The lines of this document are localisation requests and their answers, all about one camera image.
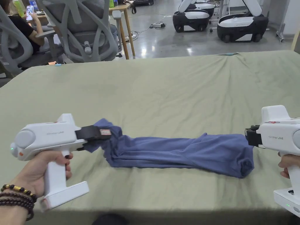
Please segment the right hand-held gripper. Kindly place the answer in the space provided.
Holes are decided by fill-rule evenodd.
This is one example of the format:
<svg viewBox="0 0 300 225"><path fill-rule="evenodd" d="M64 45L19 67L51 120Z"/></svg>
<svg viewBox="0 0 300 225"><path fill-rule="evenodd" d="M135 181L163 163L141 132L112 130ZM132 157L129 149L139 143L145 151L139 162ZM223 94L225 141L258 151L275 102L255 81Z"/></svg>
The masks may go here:
<svg viewBox="0 0 300 225"><path fill-rule="evenodd" d="M283 105L261 109L262 122L244 131L249 146L278 151L281 156L300 155L300 119L291 118ZM300 168L288 166L291 188L275 190L275 202L300 216Z"/></svg>

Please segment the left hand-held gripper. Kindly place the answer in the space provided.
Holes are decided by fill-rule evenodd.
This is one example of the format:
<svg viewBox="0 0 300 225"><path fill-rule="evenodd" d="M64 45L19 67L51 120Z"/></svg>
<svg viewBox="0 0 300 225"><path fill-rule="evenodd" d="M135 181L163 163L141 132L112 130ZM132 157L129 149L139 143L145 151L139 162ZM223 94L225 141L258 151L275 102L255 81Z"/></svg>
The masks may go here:
<svg viewBox="0 0 300 225"><path fill-rule="evenodd" d="M43 151L58 151L63 156L76 151L86 143L78 139L72 114L62 114L56 122L26 125L16 135L11 144L11 153L21 161L32 160ZM108 127L88 126L88 141L110 139L112 132ZM65 167L50 162L44 177L45 196L40 205L43 212L59 207L89 192L87 181L67 186Z"/></svg>

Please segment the person's left hand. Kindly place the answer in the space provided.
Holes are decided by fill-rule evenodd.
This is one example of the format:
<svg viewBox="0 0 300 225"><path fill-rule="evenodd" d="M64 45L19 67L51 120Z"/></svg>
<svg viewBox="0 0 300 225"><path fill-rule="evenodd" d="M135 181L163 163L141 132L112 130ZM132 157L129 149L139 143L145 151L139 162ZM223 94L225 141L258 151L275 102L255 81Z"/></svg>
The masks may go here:
<svg viewBox="0 0 300 225"><path fill-rule="evenodd" d="M73 154L63 156L60 151L43 151L30 160L22 171L8 184L23 187L37 197L44 195L44 174L49 162L56 162L64 168L66 180L72 176L70 160Z"/></svg>

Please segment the person's right hand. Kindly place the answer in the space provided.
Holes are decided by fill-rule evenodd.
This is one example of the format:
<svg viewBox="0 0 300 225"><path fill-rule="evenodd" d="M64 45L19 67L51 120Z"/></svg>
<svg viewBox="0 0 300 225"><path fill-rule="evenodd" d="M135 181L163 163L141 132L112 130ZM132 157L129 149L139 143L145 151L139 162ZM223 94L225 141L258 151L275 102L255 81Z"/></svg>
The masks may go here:
<svg viewBox="0 0 300 225"><path fill-rule="evenodd" d="M279 162L278 166L280 168L283 168L283 171L280 172L280 174L285 178L290 178L288 168L290 166L296 166L300 168L300 156L292 155L292 154L286 154L281 155L278 153L278 156L281 157L281 161Z"/></svg>

